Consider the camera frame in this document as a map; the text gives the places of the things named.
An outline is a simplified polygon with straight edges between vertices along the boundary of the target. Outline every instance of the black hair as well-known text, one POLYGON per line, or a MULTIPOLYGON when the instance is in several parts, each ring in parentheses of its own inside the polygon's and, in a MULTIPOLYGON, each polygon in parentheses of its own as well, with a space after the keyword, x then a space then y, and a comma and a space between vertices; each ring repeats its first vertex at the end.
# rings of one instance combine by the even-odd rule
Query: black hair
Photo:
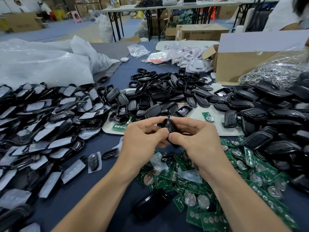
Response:
POLYGON ((308 3, 309 0, 293 0, 293 12, 301 16, 308 3))

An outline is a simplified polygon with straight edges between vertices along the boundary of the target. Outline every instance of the hand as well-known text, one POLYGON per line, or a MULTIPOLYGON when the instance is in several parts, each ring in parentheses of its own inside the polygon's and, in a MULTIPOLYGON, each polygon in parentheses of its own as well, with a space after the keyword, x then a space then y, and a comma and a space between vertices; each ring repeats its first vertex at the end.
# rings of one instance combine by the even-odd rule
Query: hand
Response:
POLYGON ((190 118, 172 118, 172 121, 186 136, 180 133, 170 133, 168 139, 182 146, 188 153, 190 159, 199 167, 200 171, 208 174, 216 172, 219 168, 230 168, 217 129, 214 124, 190 118))
POLYGON ((140 168, 153 156, 156 146, 165 148, 169 143, 166 140, 169 135, 168 129, 155 126, 166 118, 164 116, 153 117, 128 125, 121 153, 116 162, 120 169, 125 168, 128 177, 133 179, 137 176, 140 168))

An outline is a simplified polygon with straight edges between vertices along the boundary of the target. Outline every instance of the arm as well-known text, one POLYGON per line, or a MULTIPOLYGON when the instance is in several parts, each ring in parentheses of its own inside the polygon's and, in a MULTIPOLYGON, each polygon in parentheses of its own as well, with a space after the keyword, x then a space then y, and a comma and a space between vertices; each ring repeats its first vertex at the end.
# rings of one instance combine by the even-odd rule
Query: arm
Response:
POLYGON ((168 144, 165 140, 168 130, 154 126, 165 119, 154 117, 128 125, 121 153, 112 169, 52 231, 105 231, 126 188, 151 159, 155 147, 164 148, 168 144))
POLYGON ((170 133, 168 139, 185 148, 198 165, 234 232, 290 231, 230 164, 214 124, 190 118, 174 118, 173 121, 182 132, 193 135, 170 133))

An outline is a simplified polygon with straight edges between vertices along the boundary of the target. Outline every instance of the person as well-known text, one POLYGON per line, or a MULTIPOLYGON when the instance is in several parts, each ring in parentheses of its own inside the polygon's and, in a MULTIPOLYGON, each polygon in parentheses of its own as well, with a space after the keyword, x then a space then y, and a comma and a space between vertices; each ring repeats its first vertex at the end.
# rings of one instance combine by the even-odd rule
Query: person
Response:
POLYGON ((49 8, 49 6, 46 3, 42 3, 41 1, 38 1, 38 4, 42 11, 42 16, 44 19, 48 19, 51 21, 57 21, 56 15, 52 12, 52 10, 49 8))
POLYGON ((173 118, 182 133, 169 133, 153 117, 129 124, 121 153, 111 170, 52 230, 105 231, 130 182, 169 141, 182 146, 198 165, 200 174, 217 196, 234 232, 288 232, 288 227, 238 175, 226 157, 214 124, 190 118, 173 118))
POLYGON ((21 11, 22 13, 24 13, 24 12, 31 12, 31 11, 28 9, 28 7, 24 6, 24 5, 20 2, 20 0, 14 0, 14 3, 15 3, 16 5, 18 5, 18 7, 19 7, 19 9, 20 9, 20 11, 21 11))
POLYGON ((300 29, 309 28, 309 0, 280 0, 270 13, 263 31, 279 31, 300 23, 300 29))

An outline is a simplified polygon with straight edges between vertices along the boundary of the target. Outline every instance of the blue table surface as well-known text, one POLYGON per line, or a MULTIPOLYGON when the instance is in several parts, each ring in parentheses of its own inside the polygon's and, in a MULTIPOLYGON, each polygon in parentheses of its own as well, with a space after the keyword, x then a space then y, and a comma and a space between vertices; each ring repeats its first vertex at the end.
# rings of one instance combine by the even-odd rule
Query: blue table surface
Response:
MULTIPOLYGON (((140 42, 139 44, 144 45, 147 50, 152 52, 155 50, 156 46, 156 44, 152 42, 140 42)), ((113 84, 120 90, 128 88, 128 84, 131 81, 130 76, 137 74, 136 69, 139 67, 145 68, 148 71, 157 71, 157 73, 177 72, 179 70, 179 67, 171 65, 170 62, 167 62, 166 66, 155 64, 149 66, 148 63, 141 62, 141 59, 147 58, 146 56, 142 56, 139 59, 135 59, 131 55, 128 57, 130 60, 126 63, 122 63, 106 84, 113 84)), ((89 156, 98 151, 104 153, 111 150, 119 143, 120 137, 120 135, 101 133, 99 136, 88 140, 83 150, 77 156, 71 158, 62 165, 63 169, 67 169, 82 155, 89 156)), ((175 152, 175 149, 171 145, 168 145, 164 151, 175 152)), ((39 199, 35 204, 36 211, 29 222, 37 222, 40 224, 41 231, 43 232, 51 231, 83 196, 106 175, 115 162, 116 158, 105 160, 102 163, 102 170, 91 174, 88 174, 87 171, 83 171, 76 179, 63 186, 50 198, 45 200, 39 199)), ((131 208, 137 201, 149 193, 148 187, 133 181, 124 193, 107 231, 202 231, 201 228, 187 223, 187 210, 180 213, 173 202, 152 220, 144 223, 137 222, 130 212, 131 208)), ((283 195, 283 203, 290 208, 290 213, 295 218, 301 231, 308 231, 309 195, 298 192, 292 187, 288 187, 283 195)))

